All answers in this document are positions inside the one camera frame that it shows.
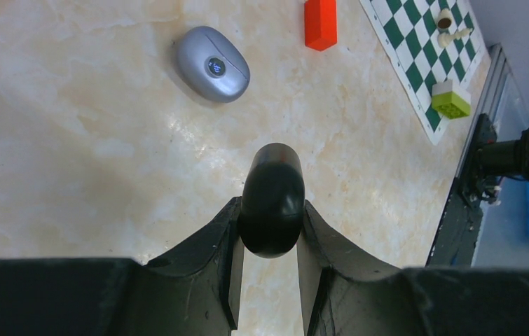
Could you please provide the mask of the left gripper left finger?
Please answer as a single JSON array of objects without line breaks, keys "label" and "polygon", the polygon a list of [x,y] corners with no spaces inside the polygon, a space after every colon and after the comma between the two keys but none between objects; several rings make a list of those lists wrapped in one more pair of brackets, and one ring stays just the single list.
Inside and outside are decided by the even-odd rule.
[{"label": "left gripper left finger", "polygon": [[0,259],[0,335],[229,335],[244,247],[231,199],[141,265],[130,258]]}]

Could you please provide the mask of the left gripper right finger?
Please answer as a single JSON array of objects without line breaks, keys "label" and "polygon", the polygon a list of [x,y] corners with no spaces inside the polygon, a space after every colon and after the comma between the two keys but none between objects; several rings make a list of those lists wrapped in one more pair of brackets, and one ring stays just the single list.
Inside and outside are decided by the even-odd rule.
[{"label": "left gripper right finger", "polygon": [[529,335],[529,269],[400,269],[310,203],[297,256],[306,335]]}]

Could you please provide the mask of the black earbud charging case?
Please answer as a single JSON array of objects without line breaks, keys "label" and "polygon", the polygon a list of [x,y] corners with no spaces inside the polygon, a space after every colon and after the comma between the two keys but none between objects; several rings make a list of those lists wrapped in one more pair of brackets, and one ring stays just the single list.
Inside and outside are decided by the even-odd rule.
[{"label": "black earbud charging case", "polygon": [[278,258],[296,244],[305,213],[305,183],[296,151],[269,143],[252,161],[242,192],[238,232],[261,258]]}]

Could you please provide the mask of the purple grey earbud charging case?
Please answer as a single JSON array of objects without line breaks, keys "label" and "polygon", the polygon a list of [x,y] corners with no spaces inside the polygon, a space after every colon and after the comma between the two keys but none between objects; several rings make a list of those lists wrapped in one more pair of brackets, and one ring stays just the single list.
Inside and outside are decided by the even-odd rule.
[{"label": "purple grey earbud charging case", "polygon": [[247,90],[251,73],[241,52],[220,31],[199,26],[176,44],[177,68],[186,84],[216,103],[230,103]]}]

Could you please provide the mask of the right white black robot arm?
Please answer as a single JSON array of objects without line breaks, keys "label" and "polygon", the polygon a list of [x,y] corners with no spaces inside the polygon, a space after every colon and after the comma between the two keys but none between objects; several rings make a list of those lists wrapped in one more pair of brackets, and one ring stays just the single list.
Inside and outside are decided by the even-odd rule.
[{"label": "right white black robot arm", "polygon": [[520,139],[480,147],[477,164],[481,176],[520,176],[529,181],[529,129]]}]

